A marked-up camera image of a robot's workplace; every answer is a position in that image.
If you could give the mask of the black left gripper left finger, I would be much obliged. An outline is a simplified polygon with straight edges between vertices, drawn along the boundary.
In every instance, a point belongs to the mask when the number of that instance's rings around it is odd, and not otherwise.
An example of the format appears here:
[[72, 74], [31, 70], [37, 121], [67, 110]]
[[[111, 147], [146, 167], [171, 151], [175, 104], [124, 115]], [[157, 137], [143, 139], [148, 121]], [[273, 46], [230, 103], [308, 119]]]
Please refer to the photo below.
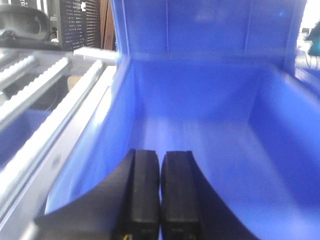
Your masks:
[[156, 152], [131, 149], [93, 189], [34, 222], [44, 239], [156, 240], [159, 184]]

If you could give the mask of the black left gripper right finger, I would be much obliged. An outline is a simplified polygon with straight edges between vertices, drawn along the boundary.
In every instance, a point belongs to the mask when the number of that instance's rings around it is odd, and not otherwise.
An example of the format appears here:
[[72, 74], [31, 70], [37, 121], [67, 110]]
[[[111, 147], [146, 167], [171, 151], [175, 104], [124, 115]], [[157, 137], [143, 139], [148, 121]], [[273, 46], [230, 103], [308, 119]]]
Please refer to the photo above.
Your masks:
[[256, 240], [200, 170], [192, 151], [166, 152], [161, 167], [164, 240]]

